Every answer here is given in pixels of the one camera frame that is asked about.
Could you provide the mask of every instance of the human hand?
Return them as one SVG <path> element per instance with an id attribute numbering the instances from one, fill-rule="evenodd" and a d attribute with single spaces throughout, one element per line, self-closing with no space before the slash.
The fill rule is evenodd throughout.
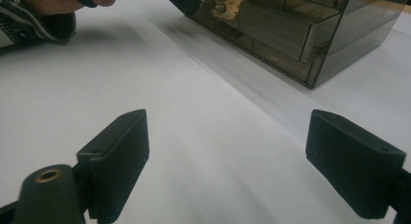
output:
<path id="1" fill-rule="evenodd" d="M 75 12 L 84 7 L 79 0 L 23 0 L 37 16 L 51 16 Z M 115 0 L 92 0 L 95 4 L 109 7 Z"/>

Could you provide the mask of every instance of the table surface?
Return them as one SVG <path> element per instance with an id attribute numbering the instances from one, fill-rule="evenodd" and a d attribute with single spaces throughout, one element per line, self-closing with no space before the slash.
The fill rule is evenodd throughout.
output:
<path id="1" fill-rule="evenodd" d="M 0 206 L 32 172 L 74 166 L 115 118 L 146 109 L 150 159 L 116 223 L 392 223 L 391 209 L 360 219 L 304 149 L 319 109 L 411 154 L 410 11 L 379 48 L 308 90 L 168 0 L 82 9 L 68 44 L 0 55 Z"/>

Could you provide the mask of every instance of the black and white sleeve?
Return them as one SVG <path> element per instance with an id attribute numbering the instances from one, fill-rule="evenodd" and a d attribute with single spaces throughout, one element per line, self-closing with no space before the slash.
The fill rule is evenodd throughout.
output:
<path id="1" fill-rule="evenodd" d="M 74 13 L 37 17 L 21 0 L 0 0 L 0 48 L 36 39 L 64 43 L 75 32 Z"/>

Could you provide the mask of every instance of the finger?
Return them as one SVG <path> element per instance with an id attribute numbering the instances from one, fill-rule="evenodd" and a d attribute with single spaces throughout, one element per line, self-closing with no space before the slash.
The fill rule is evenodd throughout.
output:
<path id="1" fill-rule="evenodd" d="M 93 0 L 93 2 L 102 7 L 109 7 L 114 4 L 115 0 Z"/>

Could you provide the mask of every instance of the white surface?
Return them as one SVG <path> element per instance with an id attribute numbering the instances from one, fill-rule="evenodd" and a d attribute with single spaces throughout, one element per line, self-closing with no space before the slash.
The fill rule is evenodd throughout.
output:
<path id="1" fill-rule="evenodd" d="M 360 219 L 304 149 L 321 109 L 411 154 L 410 19 L 402 14 L 381 47 L 307 90 L 168 0 L 83 9 L 67 45 L 0 57 L 0 206 L 32 172 L 74 166 L 116 117 L 146 109 L 150 159 L 116 223 L 392 223 L 391 210 Z"/>

